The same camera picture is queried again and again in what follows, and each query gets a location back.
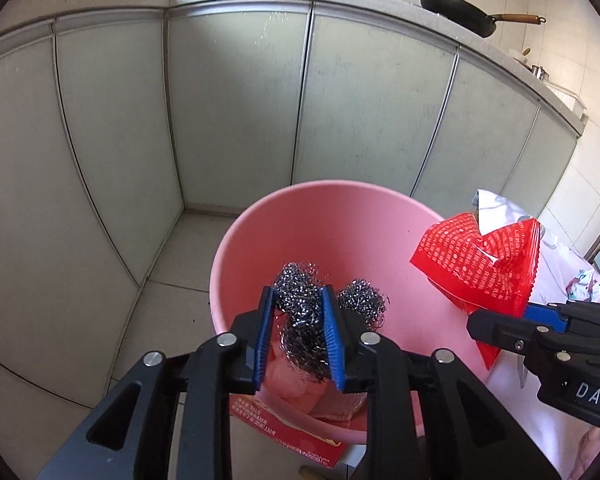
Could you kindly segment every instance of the pink bucket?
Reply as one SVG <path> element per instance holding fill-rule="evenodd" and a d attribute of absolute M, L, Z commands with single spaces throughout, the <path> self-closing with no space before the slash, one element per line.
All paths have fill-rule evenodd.
<path fill-rule="evenodd" d="M 450 348 L 486 380 L 489 373 L 466 331 L 466 315 L 409 261 L 426 229 L 439 220 L 405 195 L 347 180 L 307 182 L 264 197 L 240 215 L 216 253 L 210 282 L 216 332 L 227 332 L 237 314 L 256 308 L 262 287 L 284 264 L 312 262 L 336 290 L 357 278 L 379 288 L 390 301 L 379 332 L 401 348 L 421 354 Z M 350 444 L 366 441 L 366 412 L 344 428 L 305 415 L 265 386 L 258 397 L 308 433 Z"/>

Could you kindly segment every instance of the wooden handle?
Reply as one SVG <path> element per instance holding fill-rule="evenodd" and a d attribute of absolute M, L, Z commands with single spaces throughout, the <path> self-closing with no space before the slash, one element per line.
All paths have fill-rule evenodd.
<path fill-rule="evenodd" d="M 492 18 L 496 22 L 531 23 L 541 25 L 546 19 L 536 14 L 494 14 Z"/>

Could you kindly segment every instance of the tiled floor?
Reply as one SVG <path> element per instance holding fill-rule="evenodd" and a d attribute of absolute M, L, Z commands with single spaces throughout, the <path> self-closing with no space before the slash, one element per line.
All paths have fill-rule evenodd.
<path fill-rule="evenodd" d="M 208 305 L 209 277 L 216 249 L 233 220 L 192 212 L 181 216 L 131 317 L 112 383 L 149 350 L 167 356 L 191 352 L 215 333 Z M 182 407 L 174 435 L 180 433 L 181 412 Z M 235 480 L 299 480 L 298 468 L 314 464 L 233 418 L 231 435 Z M 172 457 L 176 449 L 174 442 Z M 334 472 L 323 474 L 344 478 Z"/>

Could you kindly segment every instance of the countertop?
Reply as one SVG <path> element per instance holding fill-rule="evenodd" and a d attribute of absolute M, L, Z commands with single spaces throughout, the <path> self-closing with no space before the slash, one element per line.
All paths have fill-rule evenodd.
<path fill-rule="evenodd" d="M 20 25 L 35 22 L 39 19 L 84 10 L 120 7 L 164 9 L 210 1 L 214 0 L 10 0 L 0 13 L 0 35 Z M 564 117 L 578 134 L 582 134 L 584 129 L 582 122 L 540 80 L 536 79 L 529 70 L 526 70 L 512 57 L 509 57 L 477 34 L 443 16 L 400 0 L 313 1 L 371 10 L 385 16 L 391 16 L 412 23 L 439 34 L 444 38 L 448 38 L 456 42 L 461 49 L 465 49 L 469 54 L 474 53 L 486 58 L 511 74 Z"/>

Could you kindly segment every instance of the black wok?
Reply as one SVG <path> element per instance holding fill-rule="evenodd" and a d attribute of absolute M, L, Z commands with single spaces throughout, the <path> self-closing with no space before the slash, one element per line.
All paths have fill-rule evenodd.
<path fill-rule="evenodd" d="M 546 19 L 535 14 L 492 14 L 488 15 L 478 7 L 464 0 L 420 0 L 424 9 L 442 14 L 475 32 L 483 38 L 488 38 L 496 31 L 496 22 L 531 23 L 540 25 Z"/>

